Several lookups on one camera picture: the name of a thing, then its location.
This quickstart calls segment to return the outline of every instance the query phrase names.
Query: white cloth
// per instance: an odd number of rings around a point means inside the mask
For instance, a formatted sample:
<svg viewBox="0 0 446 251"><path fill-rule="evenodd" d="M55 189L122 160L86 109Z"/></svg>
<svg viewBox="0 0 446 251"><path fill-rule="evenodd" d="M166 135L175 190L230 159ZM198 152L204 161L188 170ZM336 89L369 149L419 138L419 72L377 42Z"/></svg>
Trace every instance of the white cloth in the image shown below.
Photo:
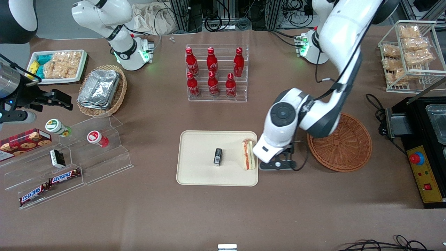
<svg viewBox="0 0 446 251"><path fill-rule="evenodd" d="M133 29L136 31L147 32L155 35L166 35L178 29L175 20L173 19L174 14L171 11L169 2L132 4L132 9L135 16L135 25Z"/></svg>

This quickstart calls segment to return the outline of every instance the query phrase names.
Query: red bottle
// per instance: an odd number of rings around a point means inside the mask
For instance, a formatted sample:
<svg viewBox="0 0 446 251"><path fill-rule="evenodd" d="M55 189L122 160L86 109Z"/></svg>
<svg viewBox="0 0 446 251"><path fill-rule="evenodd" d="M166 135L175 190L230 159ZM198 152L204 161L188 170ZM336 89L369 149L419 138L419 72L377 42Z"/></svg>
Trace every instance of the red bottle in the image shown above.
<svg viewBox="0 0 446 251"><path fill-rule="evenodd" d="M209 72L209 79L207 80L207 85L209 86L209 92L211 93L211 97L216 98L220 95L219 90L219 82L215 78L215 72Z"/></svg>
<svg viewBox="0 0 446 251"><path fill-rule="evenodd" d="M232 73L228 73L226 80L226 96L229 98L235 97L235 80Z"/></svg>
<svg viewBox="0 0 446 251"><path fill-rule="evenodd" d="M218 60L217 57L214 55L214 48L209 47L207 48L207 69L209 71L215 72L215 76L217 77L219 75L219 66L218 66Z"/></svg>
<svg viewBox="0 0 446 251"><path fill-rule="evenodd" d="M235 50L234 57L234 75L239 78L243 74L243 67L245 66L245 59L243 58L243 49L238 47Z"/></svg>
<svg viewBox="0 0 446 251"><path fill-rule="evenodd" d="M186 64L187 64L187 69L189 69L189 71L192 72L194 76L197 76L198 62L197 58L192 53L192 49L190 47L186 48Z"/></svg>
<svg viewBox="0 0 446 251"><path fill-rule="evenodd" d="M197 80L194 78L192 72L187 73L187 88L189 89L189 93L191 97L199 97L200 89L198 88Z"/></svg>

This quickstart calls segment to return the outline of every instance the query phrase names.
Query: beige tray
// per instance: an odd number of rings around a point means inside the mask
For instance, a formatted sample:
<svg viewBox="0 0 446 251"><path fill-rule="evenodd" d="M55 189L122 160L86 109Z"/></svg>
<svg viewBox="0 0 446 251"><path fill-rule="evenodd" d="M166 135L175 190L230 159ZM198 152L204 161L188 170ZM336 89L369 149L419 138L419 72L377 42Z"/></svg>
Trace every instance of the beige tray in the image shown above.
<svg viewBox="0 0 446 251"><path fill-rule="evenodd" d="M254 170L243 169L242 140L254 132L184 131L180 137L177 182L182 185L255 186L259 180L258 159ZM223 150L219 167L214 166L215 149Z"/></svg>

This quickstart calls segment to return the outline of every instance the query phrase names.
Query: wicker basket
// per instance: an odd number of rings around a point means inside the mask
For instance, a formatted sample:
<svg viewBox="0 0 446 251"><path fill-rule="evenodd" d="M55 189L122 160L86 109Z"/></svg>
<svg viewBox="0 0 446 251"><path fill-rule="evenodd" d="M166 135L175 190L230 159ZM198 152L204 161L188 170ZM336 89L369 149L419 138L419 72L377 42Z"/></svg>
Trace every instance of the wicker basket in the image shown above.
<svg viewBox="0 0 446 251"><path fill-rule="evenodd" d="M338 127L325 138L308 135L314 157L338 172L352 172L363 167L372 155L372 139L364 125L347 113L341 113Z"/></svg>
<svg viewBox="0 0 446 251"><path fill-rule="evenodd" d="M96 116L99 116L104 113L108 113L110 115L114 114L121 106L122 101L124 101L125 92L127 91L127 80L125 79L125 75L121 69L119 69L118 67L116 67L114 65L100 66L100 67L94 69L94 71L95 70L106 70L106 71L113 70L113 71L118 72L120 75L118 87L116 88L115 95L113 96L113 100L111 101L111 104L112 104L111 108L109 108L108 110L92 109L92 108L83 107L79 103L78 103L78 107L83 114L92 116L92 117L96 117ZM88 75L84 78L84 81L82 82L81 89L79 90L79 94L81 93L82 89L84 88L85 82L87 81L88 77L91 75L92 72L93 71L88 73Z"/></svg>

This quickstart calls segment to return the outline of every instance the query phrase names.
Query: snickers bar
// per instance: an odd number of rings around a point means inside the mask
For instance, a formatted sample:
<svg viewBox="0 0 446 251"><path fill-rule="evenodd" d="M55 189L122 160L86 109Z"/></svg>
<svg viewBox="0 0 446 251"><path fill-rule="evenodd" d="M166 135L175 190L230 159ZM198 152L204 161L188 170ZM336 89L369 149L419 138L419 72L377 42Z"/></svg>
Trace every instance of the snickers bar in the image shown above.
<svg viewBox="0 0 446 251"><path fill-rule="evenodd" d="M30 191L29 193L25 194L23 197L19 198L20 201L20 207L23 206L26 202L32 200L34 197L36 197L39 194L42 194L46 190L48 190L50 186L48 183L45 182L45 184L42 184L35 188L33 191Z"/></svg>
<svg viewBox="0 0 446 251"><path fill-rule="evenodd" d="M69 172L66 172L66 173L63 173L61 175L58 175L58 176L56 176L54 178L50 178L48 180L48 184L50 186L52 186L55 183L63 182L63 181L68 180L70 178L81 176L81 175L82 175L81 174L81 169L80 168L76 168L76 169L73 169L73 170L71 170Z"/></svg>

